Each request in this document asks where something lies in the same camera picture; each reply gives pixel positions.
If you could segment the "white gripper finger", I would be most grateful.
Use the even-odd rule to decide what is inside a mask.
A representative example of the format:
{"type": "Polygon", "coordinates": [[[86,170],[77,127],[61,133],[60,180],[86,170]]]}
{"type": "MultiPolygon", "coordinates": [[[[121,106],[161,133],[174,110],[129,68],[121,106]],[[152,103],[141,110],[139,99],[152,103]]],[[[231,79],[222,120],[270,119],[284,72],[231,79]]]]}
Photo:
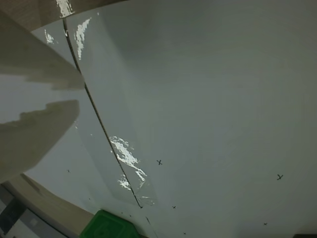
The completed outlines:
{"type": "Polygon", "coordinates": [[[81,73],[48,45],[0,13],[0,73],[47,83],[54,90],[81,90],[81,73]]]}
{"type": "Polygon", "coordinates": [[[46,104],[0,125],[0,182],[35,167],[79,116],[77,100],[46,104]]]}

